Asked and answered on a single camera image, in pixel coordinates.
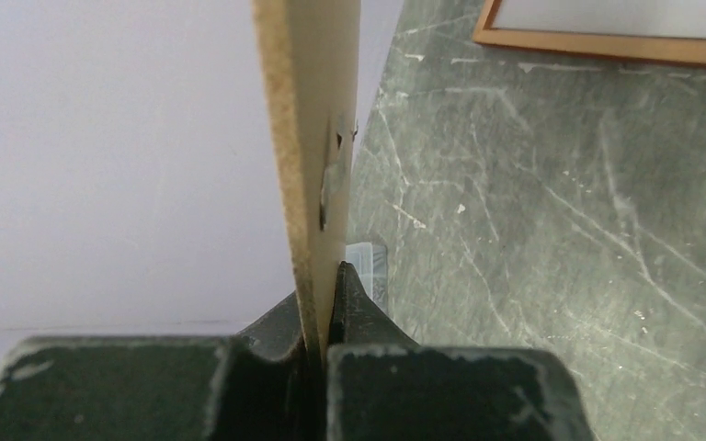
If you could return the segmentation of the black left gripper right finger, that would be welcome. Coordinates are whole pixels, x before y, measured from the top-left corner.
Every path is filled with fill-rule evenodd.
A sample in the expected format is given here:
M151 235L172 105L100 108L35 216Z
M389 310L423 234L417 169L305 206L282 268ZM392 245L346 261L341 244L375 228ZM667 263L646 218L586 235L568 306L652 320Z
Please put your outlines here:
M590 440L568 368L524 347L427 346L336 276L326 368L330 440Z

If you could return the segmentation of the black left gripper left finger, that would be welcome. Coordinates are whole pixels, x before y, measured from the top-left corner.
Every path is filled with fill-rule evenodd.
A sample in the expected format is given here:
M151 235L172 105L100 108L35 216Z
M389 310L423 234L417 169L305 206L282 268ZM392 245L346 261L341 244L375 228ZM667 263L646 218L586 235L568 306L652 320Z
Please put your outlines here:
M32 337L0 362L0 440L296 440L297 301L232 335Z

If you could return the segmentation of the brown cardboard backing board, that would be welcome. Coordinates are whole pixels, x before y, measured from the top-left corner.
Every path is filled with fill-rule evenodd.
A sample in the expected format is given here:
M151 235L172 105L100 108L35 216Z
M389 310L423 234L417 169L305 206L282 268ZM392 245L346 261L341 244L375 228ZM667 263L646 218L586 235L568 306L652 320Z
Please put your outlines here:
M324 358L358 132L358 1L252 4L304 341Z

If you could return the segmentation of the orange wooden picture frame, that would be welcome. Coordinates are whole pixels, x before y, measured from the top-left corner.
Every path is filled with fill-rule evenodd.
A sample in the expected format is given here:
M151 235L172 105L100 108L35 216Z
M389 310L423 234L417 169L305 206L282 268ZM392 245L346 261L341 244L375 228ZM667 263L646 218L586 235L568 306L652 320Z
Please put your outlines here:
M602 35L496 28L495 13L503 1L488 1L473 31L473 40L492 46L583 54L603 58L706 66L706 40Z

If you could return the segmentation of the sunset landscape photo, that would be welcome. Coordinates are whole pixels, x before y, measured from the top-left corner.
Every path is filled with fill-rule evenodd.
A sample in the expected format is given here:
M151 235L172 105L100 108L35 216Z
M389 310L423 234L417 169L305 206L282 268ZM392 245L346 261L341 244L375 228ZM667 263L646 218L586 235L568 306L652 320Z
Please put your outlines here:
M706 0L506 0L494 26L706 40Z

